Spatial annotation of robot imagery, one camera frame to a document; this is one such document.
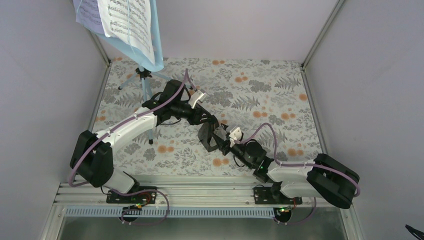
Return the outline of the black metronome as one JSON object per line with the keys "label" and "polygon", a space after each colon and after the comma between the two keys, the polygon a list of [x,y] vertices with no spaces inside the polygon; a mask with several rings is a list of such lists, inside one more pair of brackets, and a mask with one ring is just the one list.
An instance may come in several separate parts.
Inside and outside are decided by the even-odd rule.
{"label": "black metronome", "polygon": [[221,150],[220,145],[216,143],[214,137],[214,133],[219,126],[219,123],[205,122],[198,131],[197,137],[199,142],[208,153]]}

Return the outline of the clear metronome cover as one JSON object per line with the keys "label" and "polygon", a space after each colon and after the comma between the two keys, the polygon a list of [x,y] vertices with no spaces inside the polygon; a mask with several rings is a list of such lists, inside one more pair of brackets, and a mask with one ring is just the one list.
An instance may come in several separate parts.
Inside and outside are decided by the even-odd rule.
{"label": "clear metronome cover", "polygon": [[222,139],[223,141],[226,141],[228,139],[229,132],[227,131],[228,125],[226,124],[220,124],[213,132],[214,136],[217,138]]}

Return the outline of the light blue music stand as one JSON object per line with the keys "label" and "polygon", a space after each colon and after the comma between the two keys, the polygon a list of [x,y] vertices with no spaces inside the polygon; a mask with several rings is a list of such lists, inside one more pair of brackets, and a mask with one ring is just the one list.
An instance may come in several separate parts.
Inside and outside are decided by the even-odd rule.
{"label": "light blue music stand", "polygon": [[[140,50],[131,50],[130,46],[120,39],[116,37],[105,36],[98,9],[98,0],[73,1],[76,21],[78,23],[83,25],[92,33],[96,34],[98,37],[104,39],[107,43],[111,44],[113,47],[124,53],[138,64],[137,73],[142,81],[144,96],[151,95],[151,92],[147,90],[147,78],[149,78],[151,75],[157,75],[158,72],[164,68],[156,2],[154,0],[149,1],[151,7],[151,35],[155,64],[150,63],[149,60],[144,55],[142,55]],[[185,75],[183,81],[181,82],[183,82],[186,86],[186,83],[190,82],[188,75]]]}

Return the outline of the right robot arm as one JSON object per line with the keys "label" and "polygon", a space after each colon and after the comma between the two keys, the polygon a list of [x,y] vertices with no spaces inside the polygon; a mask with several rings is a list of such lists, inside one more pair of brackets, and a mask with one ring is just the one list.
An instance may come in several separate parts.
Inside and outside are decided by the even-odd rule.
{"label": "right robot arm", "polygon": [[359,194],[359,175],[327,154],[304,162],[277,163],[255,139],[246,143],[231,143],[212,135],[223,155],[232,155],[243,166],[253,170],[261,183],[271,183],[271,198],[278,204],[293,198],[322,198],[329,204],[348,209]]}

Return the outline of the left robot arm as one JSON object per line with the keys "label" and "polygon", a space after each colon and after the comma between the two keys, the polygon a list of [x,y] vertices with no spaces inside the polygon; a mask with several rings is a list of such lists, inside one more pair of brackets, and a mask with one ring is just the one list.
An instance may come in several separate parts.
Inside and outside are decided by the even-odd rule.
{"label": "left robot arm", "polygon": [[117,124],[96,133],[89,130],[82,132],[71,157],[72,172],[68,185],[78,187],[74,180],[79,175],[83,177],[84,185],[107,187],[124,201],[134,202],[140,191],[137,181],[131,175],[115,169],[114,152],[172,117],[185,119],[190,125],[201,125],[210,131],[219,125],[217,118],[200,105],[205,93],[198,89],[183,100],[182,95],[187,92],[183,82],[172,79],[163,91],[154,94],[141,108]]}

